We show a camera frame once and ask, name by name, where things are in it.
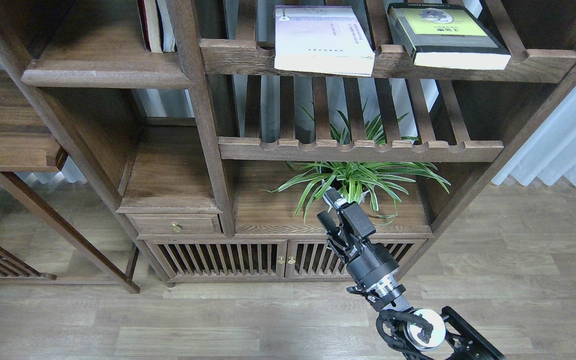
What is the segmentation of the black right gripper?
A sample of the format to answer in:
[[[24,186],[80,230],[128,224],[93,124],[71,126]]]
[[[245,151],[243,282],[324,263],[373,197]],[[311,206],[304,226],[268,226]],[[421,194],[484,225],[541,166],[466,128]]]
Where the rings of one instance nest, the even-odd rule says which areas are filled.
[[[365,297],[368,303],[395,303],[406,290],[395,274],[399,264],[381,243],[371,243],[376,228],[357,202],[348,202],[333,187],[323,194],[324,201],[336,210],[337,224],[326,210],[317,219],[326,230],[327,247],[332,249],[352,276],[350,294]]]

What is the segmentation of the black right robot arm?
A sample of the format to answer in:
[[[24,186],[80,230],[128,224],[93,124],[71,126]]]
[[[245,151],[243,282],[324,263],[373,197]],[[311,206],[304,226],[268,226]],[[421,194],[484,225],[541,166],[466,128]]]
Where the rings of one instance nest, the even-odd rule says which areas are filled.
[[[317,215],[326,229],[327,243],[355,282],[350,294],[362,296],[377,312],[375,327],[380,337],[407,360],[427,360],[427,352],[444,342],[450,344],[451,360],[503,360],[505,356],[455,310],[441,313],[415,308],[398,283],[399,264],[386,247],[373,243],[375,227],[356,202],[348,202],[333,187],[323,194],[336,210],[338,220],[326,211]]]

